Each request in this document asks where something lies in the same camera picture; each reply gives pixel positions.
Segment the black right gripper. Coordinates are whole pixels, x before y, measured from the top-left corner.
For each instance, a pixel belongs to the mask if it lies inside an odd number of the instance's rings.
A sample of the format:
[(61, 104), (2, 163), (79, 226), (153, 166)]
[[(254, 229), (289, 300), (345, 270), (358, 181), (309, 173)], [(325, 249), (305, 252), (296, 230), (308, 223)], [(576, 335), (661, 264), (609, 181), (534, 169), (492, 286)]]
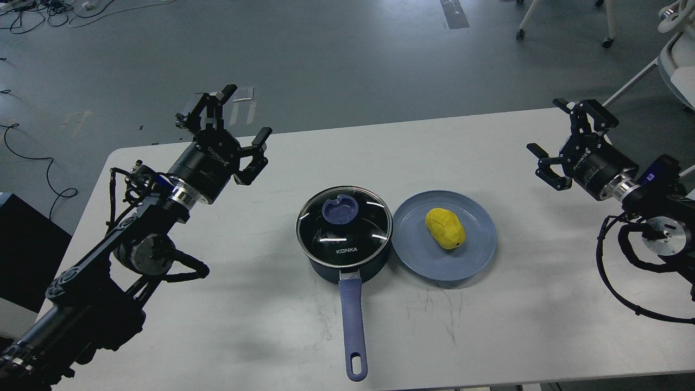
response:
[[(574, 180), (594, 199), (610, 198), (613, 188), (623, 178), (633, 178), (639, 168), (603, 137), (619, 120), (595, 99), (573, 103), (559, 97), (553, 104), (569, 115), (571, 136), (559, 151), (561, 157), (549, 156), (536, 143), (526, 144), (537, 159), (535, 175), (556, 191), (571, 188)], [(560, 164), (566, 176), (553, 170)]]

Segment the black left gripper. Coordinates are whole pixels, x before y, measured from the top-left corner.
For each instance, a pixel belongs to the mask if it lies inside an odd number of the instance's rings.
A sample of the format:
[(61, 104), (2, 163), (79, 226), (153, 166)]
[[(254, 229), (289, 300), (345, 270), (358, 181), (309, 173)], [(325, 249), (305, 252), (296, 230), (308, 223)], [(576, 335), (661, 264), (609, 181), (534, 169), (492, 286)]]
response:
[[(265, 151), (266, 141), (273, 133), (271, 127), (262, 127), (245, 148), (240, 148), (240, 143), (223, 129), (224, 105), (237, 89), (235, 84), (228, 84), (219, 92), (196, 92), (184, 109), (175, 114), (175, 126), (195, 137), (167, 176), (194, 188), (206, 204), (217, 200), (231, 176), (236, 185), (249, 186), (268, 165)], [(251, 158), (250, 163), (239, 169), (240, 159), (246, 157)]]

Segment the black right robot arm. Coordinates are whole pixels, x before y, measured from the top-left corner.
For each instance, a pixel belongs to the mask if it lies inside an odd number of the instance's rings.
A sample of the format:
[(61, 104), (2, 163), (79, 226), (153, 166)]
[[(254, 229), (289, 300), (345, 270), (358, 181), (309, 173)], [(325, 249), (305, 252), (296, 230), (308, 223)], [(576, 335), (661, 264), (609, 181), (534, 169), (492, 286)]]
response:
[(607, 216), (597, 237), (596, 264), (603, 284), (637, 316), (693, 324), (692, 318), (657, 313), (620, 295), (603, 261), (606, 236), (620, 223), (617, 242), (630, 264), (652, 273), (677, 273), (693, 284), (693, 199), (680, 183), (679, 161), (663, 154), (637, 176), (638, 165), (606, 140), (619, 124), (608, 109), (595, 99), (571, 103), (556, 98), (553, 104), (569, 116), (570, 136), (556, 157), (536, 143), (527, 144), (537, 160), (535, 175), (556, 191), (579, 185), (595, 200), (621, 204), (622, 213)]

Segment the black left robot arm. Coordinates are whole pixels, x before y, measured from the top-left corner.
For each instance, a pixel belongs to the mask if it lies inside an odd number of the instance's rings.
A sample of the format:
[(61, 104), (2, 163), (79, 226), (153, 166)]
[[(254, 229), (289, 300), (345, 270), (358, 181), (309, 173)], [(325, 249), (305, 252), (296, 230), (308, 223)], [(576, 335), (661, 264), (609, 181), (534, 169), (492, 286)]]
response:
[[(73, 366), (97, 351), (117, 351), (142, 331), (144, 305), (163, 283), (206, 278), (209, 267), (176, 248), (168, 234), (189, 220), (197, 203), (213, 204), (230, 180), (251, 185), (267, 166), (270, 127), (250, 146), (224, 127), (223, 108), (237, 91), (201, 92), (176, 114), (176, 126), (193, 141), (166, 173), (136, 161), (130, 171), (111, 169), (111, 215), (106, 235), (47, 287), (52, 308), (2, 352), (3, 390), (50, 390), (74, 376)], [(115, 176), (124, 176), (124, 202), (115, 213)]]

